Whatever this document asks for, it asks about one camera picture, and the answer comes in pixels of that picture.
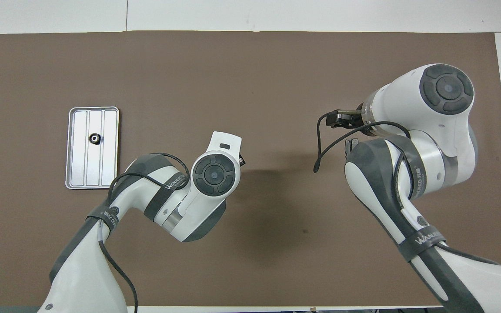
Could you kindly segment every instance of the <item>aluminum tray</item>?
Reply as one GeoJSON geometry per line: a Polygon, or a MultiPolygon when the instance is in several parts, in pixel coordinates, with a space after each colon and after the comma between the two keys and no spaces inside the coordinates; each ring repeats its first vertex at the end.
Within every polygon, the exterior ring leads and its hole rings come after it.
{"type": "Polygon", "coordinates": [[[117,176],[118,148],[117,107],[72,108],[69,111],[65,186],[72,190],[109,188],[117,176]]]}

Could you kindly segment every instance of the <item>black cable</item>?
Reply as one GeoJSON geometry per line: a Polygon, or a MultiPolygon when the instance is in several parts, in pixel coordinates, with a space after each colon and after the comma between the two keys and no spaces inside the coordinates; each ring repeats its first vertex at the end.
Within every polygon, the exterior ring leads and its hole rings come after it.
{"type": "MultiPolygon", "coordinates": [[[[395,198],[397,199],[397,202],[400,204],[401,207],[403,207],[403,205],[401,204],[401,200],[400,200],[400,197],[399,197],[399,192],[398,192],[398,189],[397,189],[397,174],[399,172],[399,168],[401,166],[401,162],[404,159],[405,159],[405,154],[403,152],[401,152],[400,155],[399,155],[399,157],[397,158],[397,164],[396,164],[395,169],[394,169],[394,175],[392,176],[392,193],[394,194],[395,198]]],[[[483,263],[493,264],[493,265],[501,265],[500,263],[497,263],[495,261],[489,260],[487,258],[483,258],[483,257],[479,257],[479,256],[476,256],[476,255],[473,255],[473,254],[469,254],[469,253],[463,252],[463,251],[459,251],[459,250],[450,248],[450,247],[448,247],[448,246],[446,246],[444,244],[441,244],[441,243],[437,243],[437,244],[435,244],[435,246],[437,246],[440,249],[442,249],[444,251],[447,251],[447,252],[449,252],[451,254],[455,254],[457,256],[461,256],[461,257],[465,257],[465,258],[469,258],[469,259],[471,259],[473,261],[478,261],[478,262],[483,262],[483,263]]]]}
{"type": "Polygon", "coordinates": [[[181,164],[181,166],[183,166],[183,168],[185,169],[185,173],[187,175],[187,180],[185,180],[185,182],[183,184],[177,186],[175,188],[175,190],[180,190],[180,189],[184,188],[189,183],[189,179],[188,179],[190,177],[189,169],[187,168],[187,166],[185,165],[185,163],[183,163],[183,161],[181,161],[181,159],[179,159],[178,157],[176,157],[173,154],[169,154],[169,153],[165,153],[165,152],[152,152],[150,154],[163,155],[164,157],[168,157],[168,158],[171,158],[171,159],[179,162],[179,164],[181,164]]]}
{"type": "MultiPolygon", "coordinates": [[[[318,153],[318,159],[316,159],[316,162],[314,163],[313,171],[315,173],[318,172],[318,169],[320,168],[320,160],[326,154],[326,152],[328,152],[328,150],[330,150],[337,143],[346,139],[347,137],[351,136],[354,133],[357,133],[359,131],[362,131],[364,129],[368,129],[368,128],[376,126],[376,125],[391,125],[391,126],[397,127],[398,129],[400,129],[401,131],[403,131],[405,133],[405,136],[407,138],[411,138],[411,134],[409,133],[409,131],[405,127],[403,127],[401,124],[390,122],[390,121],[379,121],[379,122],[374,122],[374,123],[370,123],[370,124],[366,124],[366,125],[362,125],[360,127],[357,127],[356,129],[354,129],[354,130],[350,131],[349,133],[346,133],[342,137],[339,137],[338,139],[336,139],[336,141],[332,142],[330,145],[328,145],[328,147],[326,149],[324,149],[324,151],[322,153],[320,153],[320,150],[321,150],[320,149],[320,132],[318,132],[318,152],[319,153],[318,153]]],[[[320,126],[320,120],[318,120],[317,126],[318,127],[320,126]]]]}
{"type": "Polygon", "coordinates": [[[127,277],[127,274],[119,267],[119,265],[111,258],[110,254],[107,252],[106,247],[104,246],[103,240],[98,240],[98,244],[100,245],[100,250],[106,256],[106,259],[108,262],[111,263],[111,265],[114,267],[115,270],[123,277],[125,281],[127,281],[127,284],[129,284],[129,287],[131,287],[131,291],[133,292],[133,297],[135,298],[135,312],[137,313],[139,309],[139,299],[137,297],[137,290],[135,289],[135,285],[133,285],[133,282],[127,277]]]}
{"type": "Polygon", "coordinates": [[[459,250],[450,248],[448,246],[445,246],[445,245],[443,245],[441,243],[437,243],[436,246],[439,247],[440,249],[444,250],[444,251],[447,251],[449,253],[455,254],[457,256],[469,258],[469,259],[471,259],[473,261],[478,261],[478,262],[483,262],[483,263],[493,264],[493,265],[501,265],[500,263],[498,263],[496,261],[492,261],[492,260],[489,260],[487,258],[479,257],[479,256],[476,256],[476,255],[473,255],[473,254],[468,254],[466,252],[459,251],[459,250]]]}
{"type": "MultiPolygon", "coordinates": [[[[165,157],[168,157],[168,158],[171,158],[177,162],[179,162],[183,168],[185,169],[185,172],[187,173],[187,179],[185,180],[185,182],[183,182],[182,184],[180,184],[179,186],[177,186],[175,188],[175,190],[180,190],[181,188],[184,188],[188,183],[189,183],[189,178],[190,178],[190,173],[189,173],[189,169],[187,168],[187,166],[185,165],[185,163],[183,163],[183,161],[181,161],[178,157],[176,157],[175,155],[172,155],[172,154],[168,154],[168,153],[163,153],[163,152],[153,152],[153,153],[150,153],[150,154],[159,154],[159,155],[163,155],[165,157]]],[[[141,174],[141,173],[123,173],[117,177],[115,177],[112,181],[111,181],[111,184],[110,184],[110,188],[109,190],[107,191],[107,198],[105,200],[105,205],[106,206],[109,206],[111,204],[111,197],[113,195],[113,188],[115,186],[115,184],[123,177],[125,176],[138,176],[138,177],[142,177],[142,178],[146,178],[147,180],[151,181],[152,183],[158,185],[158,186],[163,186],[163,184],[157,180],[155,180],[154,178],[151,178],[150,176],[146,175],[146,174],[141,174]]]]}
{"type": "MultiPolygon", "coordinates": [[[[180,184],[179,186],[177,186],[175,188],[175,190],[179,190],[179,189],[185,187],[187,185],[187,183],[189,183],[189,177],[190,177],[189,169],[187,168],[187,166],[185,165],[185,163],[183,163],[183,161],[181,161],[181,159],[179,159],[175,155],[172,155],[172,154],[169,154],[169,153],[163,153],[163,152],[154,152],[154,153],[150,153],[150,154],[163,155],[165,157],[171,158],[171,159],[179,162],[183,166],[183,168],[185,169],[185,172],[187,173],[187,179],[185,180],[185,182],[183,182],[182,184],[180,184]]],[[[114,188],[115,184],[121,178],[126,177],[126,176],[138,176],[138,177],[141,177],[141,178],[145,178],[145,179],[151,181],[152,183],[154,183],[154,184],[156,184],[156,185],[158,185],[160,187],[163,186],[163,184],[161,182],[155,180],[154,178],[151,178],[150,176],[148,176],[146,174],[134,173],[134,172],[132,172],[132,173],[123,173],[123,174],[115,177],[111,181],[110,188],[107,191],[107,198],[105,200],[105,205],[106,206],[111,205],[111,197],[113,195],[113,188],[114,188]]],[[[123,279],[125,281],[127,281],[127,284],[129,284],[129,287],[131,288],[131,291],[133,292],[133,297],[135,299],[135,312],[134,313],[137,313],[138,307],[139,307],[139,299],[137,297],[137,290],[135,289],[135,285],[133,285],[133,282],[131,282],[131,280],[129,279],[129,277],[127,277],[127,274],[125,274],[125,272],[121,269],[121,267],[119,267],[119,265],[113,260],[113,258],[111,257],[111,255],[107,251],[106,247],[104,246],[104,240],[102,239],[102,234],[101,234],[101,223],[102,223],[102,221],[100,220],[100,226],[99,226],[100,229],[99,229],[99,233],[98,233],[98,235],[99,235],[98,244],[100,246],[100,250],[102,251],[102,253],[106,257],[107,261],[110,262],[110,264],[114,267],[114,269],[117,270],[117,272],[121,275],[121,277],[123,277],[123,279]]]]}
{"type": "Polygon", "coordinates": [[[320,152],[322,152],[322,148],[320,148],[320,122],[322,121],[322,119],[324,117],[327,117],[328,115],[330,115],[332,112],[328,112],[324,115],[322,115],[319,119],[318,119],[318,123],[316,123],[316,136],[318,137],[318,155],[320,155],[320,152]]]}

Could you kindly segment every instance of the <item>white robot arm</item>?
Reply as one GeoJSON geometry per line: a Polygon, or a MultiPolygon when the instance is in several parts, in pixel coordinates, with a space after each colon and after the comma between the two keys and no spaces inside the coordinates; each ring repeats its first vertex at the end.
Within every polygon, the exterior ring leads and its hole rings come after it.
{"type": "Polygon", "coordinates": [[[326,114],[326,124],[381,137],[348,149],[347,182],[446,311],[501,313],[501,265],[448,247],[410,201],[473,173],[473,99],[461,70],[425,65],[375,91],[357,111],[326,114]]]}
{"type": "Polygon", "coordinates": [[[103,248],[110,232],[127,210],[137,208],[181,242],[202,238],[221,218],[225,198],[239,183],[240,145],[240,137],[215,131],[207,151],[194,162],[190,180],[164,157],[178,160],[172,155],[146,154],[133,161],[61,252],[38,313],[126,313],[103,248]]]}

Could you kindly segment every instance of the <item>circular joint cover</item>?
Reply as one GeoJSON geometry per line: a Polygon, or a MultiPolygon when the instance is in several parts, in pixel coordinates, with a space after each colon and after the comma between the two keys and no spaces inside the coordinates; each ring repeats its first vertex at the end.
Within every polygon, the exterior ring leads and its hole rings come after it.
{"type": "Polygon", "coordinates": [[[469,77],[460,69],[445,64],[427,67],[419,89],[426,105],[445,115],[459,114],[473,102],[473,84],[469,77]]]}
{"type": "Polygon", "coordinates": [[[194,167],[193,181],[203,194],[221,196],[235,183],[235,166],[223,154],[207,155],[194,167]]]}

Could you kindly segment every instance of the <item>velcro strap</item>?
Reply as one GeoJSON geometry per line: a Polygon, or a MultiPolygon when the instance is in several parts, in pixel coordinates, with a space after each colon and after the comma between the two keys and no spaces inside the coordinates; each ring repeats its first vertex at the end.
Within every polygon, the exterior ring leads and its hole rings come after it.
{"type": "Polygon", "coordinates": [[[99,206],[96,206],[90,214],[88,214],[87,218],[91,216],[103,220],[107,227],[109,227],[111,233],[111,231],[114,230],[115,226],[119,223],[119,218],[117,217],[118,212],[119,210],[115,206],[109,208],[100,204],[99,206]]]}
{"type": "Polygon", "coordinates": [[[187,177],[181,172],[175,173],[167,182],[156,192],[152,200],[148,202],[148,206],[144,210],[144,216],[149,220],[154,221],[157,212],[164,206],[165,202],[175,191],[175,188],[183,183],[187,177]]]}
{"type": "Polygon", "coordinates": [[[434,226],[426,226],[403,240],[397,249],[405,258],[405,261],[409,262],[421,252],[435,246],[440,241],[446,241],[446,238],[434,226]]]}

